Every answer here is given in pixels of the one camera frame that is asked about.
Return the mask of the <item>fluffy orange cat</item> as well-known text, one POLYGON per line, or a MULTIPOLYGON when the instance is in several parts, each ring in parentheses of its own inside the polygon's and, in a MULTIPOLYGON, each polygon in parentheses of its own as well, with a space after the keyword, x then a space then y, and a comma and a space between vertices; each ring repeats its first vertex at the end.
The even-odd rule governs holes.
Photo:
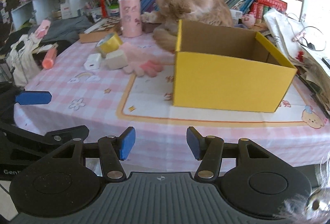
POLYGON ((180 20, 212 26, 234 26, 230 9, 224 0, 156 0, 156 4, 158 10, 143 13, 141 21, 159 24, 153 31, 153 38, 166 51, 173 52, 176 48, 180 20))

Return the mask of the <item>grey cloth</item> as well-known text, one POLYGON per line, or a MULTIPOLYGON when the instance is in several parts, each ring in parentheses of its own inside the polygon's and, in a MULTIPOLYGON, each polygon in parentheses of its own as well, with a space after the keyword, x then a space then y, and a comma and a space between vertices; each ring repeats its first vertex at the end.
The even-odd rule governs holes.
POLYGON ((70 44, 79 40, 79 34, 92 26, 86 16, 51 21, 48 32, 42 39, 36 38, 34 32, 37 27, 32 27, 28 37, 33 41, 41 41, 44 44, 54 44, 59 41, 68 41, 70 44))

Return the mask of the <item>yellow cardboard box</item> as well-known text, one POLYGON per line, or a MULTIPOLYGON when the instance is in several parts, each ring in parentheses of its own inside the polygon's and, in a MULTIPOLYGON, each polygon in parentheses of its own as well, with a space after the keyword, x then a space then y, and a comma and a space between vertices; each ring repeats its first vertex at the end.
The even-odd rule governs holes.
POLYGON ((177 107, 275 112, 296 67, 261 33, 180 20, 173 104, 177 107))

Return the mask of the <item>brown cloth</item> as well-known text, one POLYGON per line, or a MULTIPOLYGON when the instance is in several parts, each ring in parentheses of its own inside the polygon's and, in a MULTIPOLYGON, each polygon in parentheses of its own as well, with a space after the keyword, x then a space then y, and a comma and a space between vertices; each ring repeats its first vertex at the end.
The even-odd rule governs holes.
POLYGON ((161 24, 156 24, 156 23, 142 23, 142 31, 145 34, 148 33, 153 33, 154 29, 156 29, 157 27, 161 26, 161 24))

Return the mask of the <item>red book box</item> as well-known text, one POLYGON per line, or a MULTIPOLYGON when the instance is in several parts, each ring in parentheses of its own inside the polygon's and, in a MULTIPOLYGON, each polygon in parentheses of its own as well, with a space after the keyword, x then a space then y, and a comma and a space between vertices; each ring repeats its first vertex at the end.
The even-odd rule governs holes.
POLYGON ((270 10, 276 9, 278 12, 285 13, 288 4, 282 0, 254 0, 250 6, 250 14, 255 16, 256 23, 263 21, 263 16, 270 10))

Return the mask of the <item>orange pink bottle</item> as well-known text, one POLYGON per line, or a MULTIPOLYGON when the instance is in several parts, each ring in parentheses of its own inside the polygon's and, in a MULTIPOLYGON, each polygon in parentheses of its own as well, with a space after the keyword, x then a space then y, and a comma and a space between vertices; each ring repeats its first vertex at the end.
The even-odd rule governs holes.
POLYGON ((57 49, 53 47, 49 49, 48 52, 46 53, 44 60, 42 61, 42 67, 47 70, 52 69, 55 64, 56 58, 57 58, 57 49))

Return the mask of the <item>yellow tape roll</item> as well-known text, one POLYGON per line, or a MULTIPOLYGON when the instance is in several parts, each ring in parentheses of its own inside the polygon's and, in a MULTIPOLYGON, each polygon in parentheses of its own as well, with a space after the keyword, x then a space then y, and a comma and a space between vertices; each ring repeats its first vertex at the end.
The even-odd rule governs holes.
POLYGON ((96 50, 101 54, 103 58, 105 58, 108 53, 118 50, 122 44, 123 41, 119 35, 115 32, 112 32, 106 35, 96 44, 96 50))

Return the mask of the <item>wooden chessboard box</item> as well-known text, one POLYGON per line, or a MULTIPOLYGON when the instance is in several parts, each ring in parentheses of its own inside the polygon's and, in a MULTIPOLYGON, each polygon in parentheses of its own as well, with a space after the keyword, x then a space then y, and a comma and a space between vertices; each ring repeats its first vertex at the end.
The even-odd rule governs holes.
POLYGON ((109 17, 98 21, 79 34, 79 41, 81 43, 99 42, 110 33, 121 35, 120 17, 109 17))

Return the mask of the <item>pink cylindrical container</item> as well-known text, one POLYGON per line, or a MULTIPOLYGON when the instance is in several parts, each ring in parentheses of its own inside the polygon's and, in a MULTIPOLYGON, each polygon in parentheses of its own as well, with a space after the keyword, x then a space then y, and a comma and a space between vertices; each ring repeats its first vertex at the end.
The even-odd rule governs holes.
POLYGON ((121 31, 125 38, 142 35, 140 0, 119 0, 121 31))

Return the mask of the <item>pink phone case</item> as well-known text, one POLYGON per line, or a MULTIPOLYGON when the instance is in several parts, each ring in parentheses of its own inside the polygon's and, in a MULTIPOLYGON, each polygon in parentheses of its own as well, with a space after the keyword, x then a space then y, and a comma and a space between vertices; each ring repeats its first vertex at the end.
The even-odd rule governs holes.
POLYGON ((38 39, 42 39, 48 33, 50 25, 51 21, 43 20, 40 26, 38 26, 38 28, 36 29, 36 31, 34 31, 35 37, 38 39))

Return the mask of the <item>white charger adapter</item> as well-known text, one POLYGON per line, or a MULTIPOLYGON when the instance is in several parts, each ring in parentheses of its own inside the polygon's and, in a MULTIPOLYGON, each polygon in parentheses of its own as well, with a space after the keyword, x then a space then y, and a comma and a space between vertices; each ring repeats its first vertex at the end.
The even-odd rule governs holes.
POLYGON ((101 66, 102 55, 100 53, 90 54, 86 62, 83 64, 83 67, 87 71, 98 70, 101 66))

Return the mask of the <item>pink checkered tablecloth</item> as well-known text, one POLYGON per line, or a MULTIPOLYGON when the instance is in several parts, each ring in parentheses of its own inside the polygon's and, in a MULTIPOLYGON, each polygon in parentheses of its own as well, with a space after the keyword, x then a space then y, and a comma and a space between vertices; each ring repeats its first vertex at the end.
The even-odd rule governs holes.
MULTIPOLYGON (((128 39, 131 45, 160 56, 151 34, 128 39)), ((199 162, 186 141, 188 127, 228 143, 247 138, 292 166, 319 164, 329 154, 329 120, 309 89, 296 77, 272 113, 177 107, 173 104, 174 64, 156 77, 123 70, 83 67, 96 52, 94 43, 76 42, 61 53, 52 69, 41 71, 27 90, 48 91, 47 105, 15 105, 18 127, 44 134, 73 126, 89 129, 88 142, 135 128, 127 164, 160 171, 195 171, 199 162)))

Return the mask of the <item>pink knit glove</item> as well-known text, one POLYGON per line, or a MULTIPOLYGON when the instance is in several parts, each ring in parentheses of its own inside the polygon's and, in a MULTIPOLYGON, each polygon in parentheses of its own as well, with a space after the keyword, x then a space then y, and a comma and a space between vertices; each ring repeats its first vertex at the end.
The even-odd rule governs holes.
POLYGON ((174 56, 172 54, 157 56, 128 42, 123 43, 120 49, 127 58, 127 66, 123 67, 123 72, 126 74, 134 73, 137 77, 145 75, 156 77, 163 71, 164 65, 174 64, 174 56))

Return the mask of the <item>cream white block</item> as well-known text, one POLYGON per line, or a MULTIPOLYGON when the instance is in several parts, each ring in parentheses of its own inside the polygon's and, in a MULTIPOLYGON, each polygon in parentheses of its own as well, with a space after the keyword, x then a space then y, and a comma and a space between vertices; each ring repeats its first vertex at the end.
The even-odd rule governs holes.
POLYGON ((123 50, 115 50, 106 55, 105 65, 110 70, 117 70, 128 66, 128 60, 123 50))

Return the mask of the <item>pink pig plush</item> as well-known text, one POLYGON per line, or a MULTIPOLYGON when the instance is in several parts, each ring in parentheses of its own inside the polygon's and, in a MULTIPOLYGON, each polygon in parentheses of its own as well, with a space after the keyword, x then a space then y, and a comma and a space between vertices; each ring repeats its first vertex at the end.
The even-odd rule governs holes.
POLYGON ((255 18, 255 15, 254 14, 245 14, 242 16, 241 18, 241 21, 242 21, 242 24, 249 28, 249 29, 252 29, 252 27, 255 25, 256 23, 256 18, 255 18))

